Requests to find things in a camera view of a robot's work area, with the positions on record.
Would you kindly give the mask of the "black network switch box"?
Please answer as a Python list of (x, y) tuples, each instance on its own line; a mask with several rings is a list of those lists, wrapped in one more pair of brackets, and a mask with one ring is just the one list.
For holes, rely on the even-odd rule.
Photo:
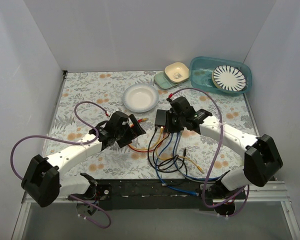
[(167, 123), (167, 110), (158, 109), (156, 111), (154, 125), (156, 127), (165, 127)]

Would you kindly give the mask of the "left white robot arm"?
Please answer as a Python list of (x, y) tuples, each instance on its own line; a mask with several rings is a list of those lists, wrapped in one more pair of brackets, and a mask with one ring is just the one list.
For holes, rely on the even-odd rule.
[(97, 181), (83, 172), (73, 177), (65, 177), (65, 174), (88, 157), (114, 144), (123, 148), (145, 133), (133, 114), (116, 111), (110, 119), (97, 124), (74, 145), (46, 157), (34, 156), (21, 187), (42, 208), (59, 196), (74, 195), (81, 200), (91, 200), (97, 194)]

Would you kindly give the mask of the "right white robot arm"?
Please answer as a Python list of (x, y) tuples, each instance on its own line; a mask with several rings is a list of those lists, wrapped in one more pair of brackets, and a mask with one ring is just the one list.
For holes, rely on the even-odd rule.
[(243, 159), (242, 167), (223, 174), (212, 186), (220, 198), (227, 199), (236, 189), (246, 185), (263, 187), (282, 168), (278, 148), (269, 135), (255, 136), (222, 124), (211, 112), (195, 110), (183, 96), (169, 103), (171, 108), (166, 113), (166, 126), (170, 132), (187, 129), (221, 140), (224, 146)]

